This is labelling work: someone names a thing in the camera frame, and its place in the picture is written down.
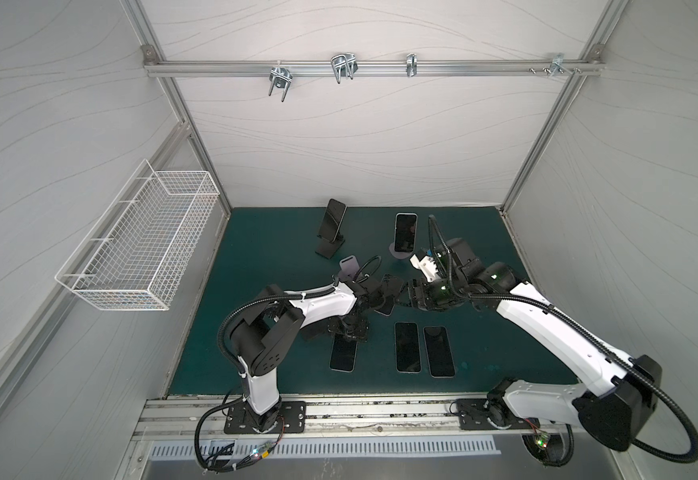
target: enclosure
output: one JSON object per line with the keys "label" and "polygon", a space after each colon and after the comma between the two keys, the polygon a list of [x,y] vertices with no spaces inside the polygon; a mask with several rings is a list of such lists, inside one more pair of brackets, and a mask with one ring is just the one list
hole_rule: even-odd
{"label": "enclosure", "polygon": [[[222,320],[350,255],[421,276],[392,254],[398,213],[432,258],[429,215],[651,357],[698,429],[698,0],[0,0],[0,192],[0,479],[202,478],[198,418],[240,393]],[[351,372],[299,334],[277,386],[304,433],[231,475],[698,478],[580,426],[562,468],[528,455],[527,419],[463,431],[450,407],[503,379],[581,380],[507,318],[373,311]],[[398,322],[417,372],[395,368]],[[443,326],[447,377],[421,334]],[[226,424],[205,454],[262,442]],[[663,403],[638,436],[689,446]]]}

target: white wire basket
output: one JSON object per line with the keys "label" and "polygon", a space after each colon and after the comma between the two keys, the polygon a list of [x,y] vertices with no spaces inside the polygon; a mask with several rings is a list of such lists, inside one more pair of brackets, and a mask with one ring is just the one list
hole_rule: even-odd
{"label": "white wire basket", "polygon": [[207,171],[144,163],[56,275],[100,310],[167,310],[218,198]]}

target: dark green work surface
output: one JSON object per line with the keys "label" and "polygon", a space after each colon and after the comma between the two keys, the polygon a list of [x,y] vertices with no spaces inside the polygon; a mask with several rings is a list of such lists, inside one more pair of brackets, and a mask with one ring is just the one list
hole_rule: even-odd
{"label": "dark green work surface", "polygon": [[[236,208],[220,244],[171,395],[224,394],[239,375],[216,347],[216,332],[226,315],[252,300],[267,284],[283,290],[324,286],[336,274],[338,261],[356,255],[360,264],[372,255],[383,263],[376,273],[403,279],[421,277],[408,260],[389,253],[394,216],[419,217],[416,248],[428,244],[426,218],[434,214],[446,238],[463,237],[485,265],[507,262],[519,274],[525,269],[506,227],[492,207],[349,208],[341,233],[346,242],[330,260],[314,252],[322,208]],[[483,392],[507,376],[530,382],[572,383],[572,372],[540,343],[496,312],[463,305],[449,312],[421,312],[395,307],[392,316],[370,314],[370,340],[360,343],[352,373],[328,367],[331,337],[309,342],[296,338],[277,368],[281,393]],[[394,323],[418,324],[421,373],[399,373],[394,358]],[[435,379],[429,373],[424,326],[445,326],[450,337],[456,376]]]}

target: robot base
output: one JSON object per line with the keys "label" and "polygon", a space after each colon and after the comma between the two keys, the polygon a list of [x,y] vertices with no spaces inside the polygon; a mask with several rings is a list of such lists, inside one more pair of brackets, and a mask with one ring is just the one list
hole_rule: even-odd
{"label": "robot base", "polygon": [[[282,402],[277,416],[284,418],[285,433],[304,433],[306,424],[306,402]],[[258,432],[255,418],[243,405],[235,405],[229,408],[224,424],[224,433],[227,435],[271,433],[278,434],[282,431],[282,420],[277,418],[267,429],[267,432]]]}

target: black smartphone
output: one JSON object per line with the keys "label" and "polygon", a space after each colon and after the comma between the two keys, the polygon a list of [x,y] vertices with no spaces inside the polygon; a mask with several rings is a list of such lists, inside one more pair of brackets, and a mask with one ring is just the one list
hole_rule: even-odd
{"label": "black smartphone", "polygon": [[343,335],[333,338],[333,352],[330,354],[330,369],[339,372],[352,372],[356,357],[356,342]]}
{"label": "black smartphone", "polygon": [[338,229],[341,226],[341,221],[344,220],[346,213],[346,204],[342,204],[335,198],[331,198],[325,208],[325,216],[322,218],[322,225],[317,235],[321,236],[328,242],[335,242],[338,236]]}
{"label": "black smartphone", "polygon": [[426,356],[429,358],[429,371],[432,376],[438,378],[456,376],[445,327],[423,327],[423,341],[426,344]]}
{"label": "black smartphone", "polygon": [[394,220],[394,251],[409,254],[416,246],[416,214],[397,214]]}
{"label": "black smartphone", "polygon": [[421,351],[418,347],[418,325],[411,322],[394,324],[397,371],[418,373],[421,371]]}

